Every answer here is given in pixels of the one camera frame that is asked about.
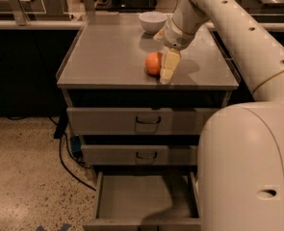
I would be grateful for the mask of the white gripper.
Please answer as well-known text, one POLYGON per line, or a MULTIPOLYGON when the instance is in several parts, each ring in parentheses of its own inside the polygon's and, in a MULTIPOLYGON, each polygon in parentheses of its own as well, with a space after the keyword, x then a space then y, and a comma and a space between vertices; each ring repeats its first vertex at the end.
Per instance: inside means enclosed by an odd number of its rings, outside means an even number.
POLYGON ((157 41, 163 41, 168 49, 163 53, 160 70, 160 82, 167 84, 176 67, 181 60, 179 50, 186 49, 194 40, 194 35, 186 34, 176 27, 171 18, 169 18, 163 29, 153 37, 157 41))

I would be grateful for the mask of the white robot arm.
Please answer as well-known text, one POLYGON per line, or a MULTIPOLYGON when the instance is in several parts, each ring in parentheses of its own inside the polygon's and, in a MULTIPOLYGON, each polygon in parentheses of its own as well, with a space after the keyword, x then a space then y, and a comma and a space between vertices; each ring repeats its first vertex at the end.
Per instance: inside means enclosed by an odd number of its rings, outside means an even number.
POLYGON ((201 231, 284 231, 284 47, 235 0, 182 0, 158 37, 166 84, 212 21, 253 96, 204 125, 197 152, 201 231))

